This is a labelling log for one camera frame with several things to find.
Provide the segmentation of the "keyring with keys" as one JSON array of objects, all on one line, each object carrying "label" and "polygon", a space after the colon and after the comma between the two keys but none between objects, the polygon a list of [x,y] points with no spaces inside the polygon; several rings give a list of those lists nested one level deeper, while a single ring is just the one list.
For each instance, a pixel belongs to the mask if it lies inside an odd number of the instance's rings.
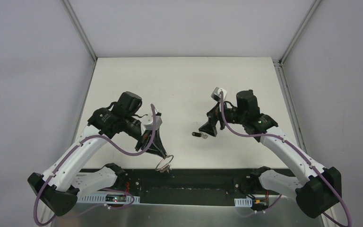
[{"label": "keyring with keys", "polygon": [[174,159],[174,155],[167,155],[164,157],[155,167],[155,170],[160,173],[169,173],[171,170],[171,162]]}]

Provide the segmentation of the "black fob key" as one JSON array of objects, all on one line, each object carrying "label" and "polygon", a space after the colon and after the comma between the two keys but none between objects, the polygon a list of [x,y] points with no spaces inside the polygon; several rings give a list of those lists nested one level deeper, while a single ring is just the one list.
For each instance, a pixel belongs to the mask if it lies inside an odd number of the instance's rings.
[{"label": "black fob key", "polygon": [[192,136],[194,137],[198,137],[198,138],[203,138],[203,139],[207,139],[208,135],[201,133],[201,132],[192,132]]}]

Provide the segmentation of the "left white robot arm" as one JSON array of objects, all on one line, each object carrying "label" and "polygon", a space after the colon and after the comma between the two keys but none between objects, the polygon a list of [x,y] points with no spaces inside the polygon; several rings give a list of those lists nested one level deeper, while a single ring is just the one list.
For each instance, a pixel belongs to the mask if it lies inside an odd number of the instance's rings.
[{"label": "left white robot arm", "polygon": [[32,173],[28,183],[36,194],[36,201],[43,202],[55,217],[67,214],[78,199],[98,190],[126,188],[126,172],[114,163],[104,165],[98,171],[79,177],[80,170],[105,144],[113,144],[113,137],[126,133],[136,140],[135,152],[167,158],[160,138],[162,115],[155,106],[142,116],[137,114],[142,98],[126,91],[108,107],[93,112],[87,124],[69,149],[43,173]]}]

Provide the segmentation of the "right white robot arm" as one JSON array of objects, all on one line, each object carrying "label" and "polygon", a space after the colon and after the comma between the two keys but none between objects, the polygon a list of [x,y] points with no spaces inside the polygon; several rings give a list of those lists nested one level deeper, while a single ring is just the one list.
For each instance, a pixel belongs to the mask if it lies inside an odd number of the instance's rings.
[{"label": "right white robot arm", "polygon": [[271,190],[293,199],[301,211],[316,218],[340,203],[342,199],[341,173],[326,168],[294,145],[278,123],[263,114],[252,90],[236,95],[237,105],[226,100],[227,91],[216,87],[211,94],[217,104],[207,112],[207,122],[199,128],[212,137],[217,136],[216,126],[227,128],[237,136],[254,138],[272,151],[293,173],[281,175],[269,167],[261,167],[250,176],[250,189],[256,194]]}]

